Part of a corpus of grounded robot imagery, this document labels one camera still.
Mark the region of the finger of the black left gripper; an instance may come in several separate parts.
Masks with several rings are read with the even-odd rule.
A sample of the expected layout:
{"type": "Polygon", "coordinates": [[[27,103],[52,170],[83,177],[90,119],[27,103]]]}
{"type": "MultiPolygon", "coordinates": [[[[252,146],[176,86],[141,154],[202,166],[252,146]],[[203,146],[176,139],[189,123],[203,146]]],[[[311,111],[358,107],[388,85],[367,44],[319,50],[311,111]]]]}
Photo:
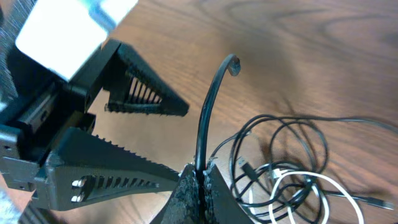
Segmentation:
{"type": "Polygon", "coordinates": [[[70,128],[34,178],[35,207],[65,211],[132,194],[172,191],[178,172],[70,128]]]}
{"type": "Polygon", "coordinates": [[[189,105],[128,44],[111,59],[103,90],[109,92],[104,108],[116,113],[185,116],[189,105]]]}

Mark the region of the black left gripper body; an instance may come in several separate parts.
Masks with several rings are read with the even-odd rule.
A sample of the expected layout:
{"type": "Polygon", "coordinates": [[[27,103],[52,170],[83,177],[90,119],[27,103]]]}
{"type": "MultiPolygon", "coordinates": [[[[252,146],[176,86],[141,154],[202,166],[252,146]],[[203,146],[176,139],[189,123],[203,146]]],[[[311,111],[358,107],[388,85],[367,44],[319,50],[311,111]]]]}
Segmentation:
{"type": "Polygon", "coordinates": [[[17,75],[19,96],[1,111],[1,175],[11,189],[31,192],[50,143],[72,115],[84,119],[104,85],[121,43],[109,40],[69,81],[39,65],[16,46],[6,54],[6,68],[17,75]]]}

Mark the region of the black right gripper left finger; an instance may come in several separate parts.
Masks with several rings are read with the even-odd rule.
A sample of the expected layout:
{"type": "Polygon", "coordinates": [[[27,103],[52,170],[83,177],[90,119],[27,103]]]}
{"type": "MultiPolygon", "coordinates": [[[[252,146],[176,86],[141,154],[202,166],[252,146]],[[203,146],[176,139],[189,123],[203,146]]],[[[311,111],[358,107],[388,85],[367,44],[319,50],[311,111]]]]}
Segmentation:
{"type": "Polygon", "coordinates": [[[150,224],[199,223],[199,188],[195,168],[187,164],[165,206],[150,224]]]}

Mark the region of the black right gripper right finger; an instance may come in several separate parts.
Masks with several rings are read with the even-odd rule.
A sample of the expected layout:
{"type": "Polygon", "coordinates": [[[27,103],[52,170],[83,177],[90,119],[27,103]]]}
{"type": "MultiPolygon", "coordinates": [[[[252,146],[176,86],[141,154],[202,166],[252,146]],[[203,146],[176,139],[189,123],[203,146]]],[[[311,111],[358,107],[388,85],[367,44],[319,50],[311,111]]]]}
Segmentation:
{"type": "Polygon", "coordinates": [[[205,218],[211,224],[253,224],[238,205],[215,163],[204,175],[205,218]]]}

